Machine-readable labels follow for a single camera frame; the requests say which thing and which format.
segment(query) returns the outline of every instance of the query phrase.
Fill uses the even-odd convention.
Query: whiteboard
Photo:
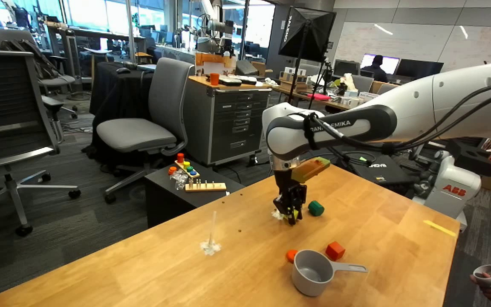
[[[335,59],[361,62],[364,54],[381,54],[437,62],[453,28],[405,23],[344,23]]]
[[[491,27],[454,27],[448,43],[439,58],[442,71],[491,63]]]

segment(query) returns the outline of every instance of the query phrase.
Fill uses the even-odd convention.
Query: yellow strip
[[[427,225],[430,225],[431,227],[435,228],[435,229],[438,229],[444,233],[446,233],[447,235],[451,235],[452,237],[455,237],[456,236],[456,233],[452,232],[452,231],[449,231],[448,229],[445,229],[444,227],[442,227],[441,225],[437,225],[435,224],[434,222],[431,222],[431,221],[428,221],[428,220],[425,220],[423,221],[424,223],[426,223]]]

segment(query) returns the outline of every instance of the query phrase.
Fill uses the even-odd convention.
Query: gray measuring cup
[[[333,262],[322,253],[303,249],[295,255],[291,277],[298,291],[304,295],[318,296],[323,293],[336,271],[368,272],[364,266]]]

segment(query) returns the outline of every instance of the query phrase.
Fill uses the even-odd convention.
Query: orange cup
[[[210,80],[212,82],[212,85],[218,85],[219,84],[219,74],[210,74]]]

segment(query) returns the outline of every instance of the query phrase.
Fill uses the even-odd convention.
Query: abb logo
[[[448,192],[452,194],[456,194],[458,196],[465,196],[465,194],[467,193],[466,190],[463,190],[462,188],[458,188],[458,187],[452,187],[451,185],[445,186],[443,190],[448,190]]]

